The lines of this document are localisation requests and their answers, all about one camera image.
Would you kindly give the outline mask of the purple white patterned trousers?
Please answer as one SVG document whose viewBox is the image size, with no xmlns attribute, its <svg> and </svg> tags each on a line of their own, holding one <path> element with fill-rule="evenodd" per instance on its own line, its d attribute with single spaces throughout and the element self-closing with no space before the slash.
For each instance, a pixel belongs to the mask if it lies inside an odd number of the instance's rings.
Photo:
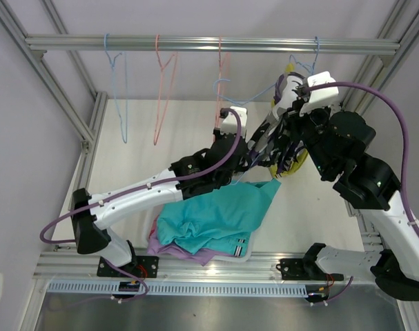
<svg viewBox="0 0 419 331">
<path fill-rule="evenodd" d="M 284 168 L 289 164 L 295 151 L 305 149 L 302 142 L 293 142 L 289 137 L 288 122 L 284 118 L 296 100 L 296 88 L 303 83 L 304 76 L 291 72 L 282 85 L 281 101 L 267 114 L 247 145 L 251 163 L 247 170 L 256 166 L 268 168 L 274 163 Z"/>
</svg>

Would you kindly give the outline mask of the light blue wire hanger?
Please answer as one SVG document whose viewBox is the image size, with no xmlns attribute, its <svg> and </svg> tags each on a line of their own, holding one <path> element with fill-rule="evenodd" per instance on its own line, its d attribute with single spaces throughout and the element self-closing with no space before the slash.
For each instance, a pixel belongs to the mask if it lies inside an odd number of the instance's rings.
<svg viewBox="0 0 419 331">
<path fill-rule="evenodd" d="M 125 51 L 110 51 L 110 34 L 104 35 L 104 52 L 111 74 L 112 97 L 119 120 L 119 131 L 124 144 L 128 143 L 128 57 Z"/>
</svg>

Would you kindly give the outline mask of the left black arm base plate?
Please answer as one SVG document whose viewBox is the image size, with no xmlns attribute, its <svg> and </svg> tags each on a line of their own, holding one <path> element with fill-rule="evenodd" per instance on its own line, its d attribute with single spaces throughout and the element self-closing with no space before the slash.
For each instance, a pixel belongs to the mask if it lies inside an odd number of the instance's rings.
<svg viewBox="0 0 419 331">
<path fill-rule="evenodd" d="M 138 256 L 137 263 L 129 263 L 119 267 L 119 269 L 141 279 L 155 279 L 158 272 L 159 257 L 156 256 Z M 101 257 L 97 267 L 98 277 L 124 278 L 125 274 L 113 269 L 106 260 Z"/>
</svg>

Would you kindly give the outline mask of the pink wire hanger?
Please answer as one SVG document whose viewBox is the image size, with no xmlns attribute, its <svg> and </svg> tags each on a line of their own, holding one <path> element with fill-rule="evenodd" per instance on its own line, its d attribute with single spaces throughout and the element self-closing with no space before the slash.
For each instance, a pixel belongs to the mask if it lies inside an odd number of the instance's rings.
<svg viewBox="0 0 419 331">
<path fill-rule="evenodd" d="M 159 142 L 160 134 L 168 111 L 168 105 L 170 102 L 170 96 L 174 87 L 175 75 L 177 71 L 177 60 L 178 53 L 172 52 L 166 61 L 162 61 L 160 54 L 160 35 L 157 34 L 155 37 L 155 54 L 159 65 L 159 89 L 157 94 L 157 107 L 156 107 L 156 121 L 155 130 L 153 136 L 153 145 L 156 146 Z M 170 81 L 168 88 L 165 89 L 166 83 L 166 71 L 169 66 L 172 66 L 170 72 Z"/>
<path fill-rule="evenodd" d="M 219 97 L 219 94 L 222 94 L 224 92 L 224 85 L 221 81 L 222 78 L 224 78 L 229 71 L 230 66 L 230 58 L 231 54 L 229 52 L 223 53 L 222 52 L 222 38 L 219 37 L 218 41 L 218 79 L 215 83 L 216 87 L 216 106 L 215 106 L 215 128 L 219 127 L 220 124 L 220 108 L 223 106 L 222 98 Z"/>
</svg>

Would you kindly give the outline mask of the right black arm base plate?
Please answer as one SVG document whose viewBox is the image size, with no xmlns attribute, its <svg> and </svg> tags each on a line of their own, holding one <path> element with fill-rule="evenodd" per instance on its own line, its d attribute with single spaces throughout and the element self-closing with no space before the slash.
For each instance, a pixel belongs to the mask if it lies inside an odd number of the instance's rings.
<svg viewBox="0 0 419 331">
<path fill-rule="evenodd" d="M 344 275 L 332 273 L 327 276 L 315 263 L 305 263 L 303 259 L 280 259 L 275 266 L 282 279 L 287 281 L 343 281 Z"/>
</svg>

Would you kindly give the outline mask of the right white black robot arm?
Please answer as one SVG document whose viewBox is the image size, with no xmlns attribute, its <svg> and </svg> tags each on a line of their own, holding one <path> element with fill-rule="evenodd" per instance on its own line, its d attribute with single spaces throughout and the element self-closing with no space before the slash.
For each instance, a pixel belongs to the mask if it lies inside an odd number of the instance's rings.
<svg viewBox="0 0 419 331">
<path fill-rule="evenodd" d="M 373 281 L 390 297 L 419 302 L 419 223 L 407 209 L 405 187 L 391 167 L 366 150 L 376 135 L 354 112 L 331 113 L 323 107 L 303 114 L 295 107 L 285 115 L 291 138 L 307 149 L 322 181 L 359 210 L 380 233 L 380 252 L 339 250 L 314 243 L 302 258 L 311 280 L 328 275 Z"/>
</svg>

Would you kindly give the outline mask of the lilac purple trousers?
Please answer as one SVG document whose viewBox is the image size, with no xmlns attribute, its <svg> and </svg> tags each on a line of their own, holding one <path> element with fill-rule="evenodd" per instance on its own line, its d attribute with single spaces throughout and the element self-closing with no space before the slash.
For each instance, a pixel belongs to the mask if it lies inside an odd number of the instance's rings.
<svg viewBox="0 0 419 331">
<path fill-rule="evenodd" d="M 151 255 L 168 254 L 181 260 L 195 262 L 205 266 L 213 257 L 217 255 L 216 251 L 203 248 L 195 254 L 179 247 L 175 243 L 162 245 L 157 237 L 151 237 L 148 241 L 147 253 Z"/>
</svg>

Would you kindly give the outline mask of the teal trousers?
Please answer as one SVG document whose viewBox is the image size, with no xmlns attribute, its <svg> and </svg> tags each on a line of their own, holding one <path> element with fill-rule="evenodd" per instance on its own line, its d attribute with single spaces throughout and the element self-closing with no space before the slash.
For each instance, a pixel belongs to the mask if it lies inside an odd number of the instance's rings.
<svg viewBox="0 0 419 331">
<path fill-rule="evenodd" d="M 239 182 L 166 204 L 157 218 L 157 238 L 192 255 L 208 249 L 244 257 L 279 188 L 275 179 Z"/>
</svg>

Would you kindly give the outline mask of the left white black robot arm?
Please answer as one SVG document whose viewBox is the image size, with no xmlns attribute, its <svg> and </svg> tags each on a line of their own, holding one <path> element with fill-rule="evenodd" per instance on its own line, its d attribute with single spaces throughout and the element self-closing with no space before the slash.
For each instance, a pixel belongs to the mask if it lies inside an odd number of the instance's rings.
<svg viewBox="0 0 419 331">
<path fill-rule="evenodd" d="M 248 154 L 244 137 L 226 134 L 210 148 L 172 163 L 159 174 L 125 188 L 101 194 L 87 189 L 72 194 L 71 216 L 77 253 L 99 254 L 123 277 L 137 268 L 134 247 L 112 231 L 112 225 L 136 212 L 184 201 L 228 185 Z"/>
</svg>

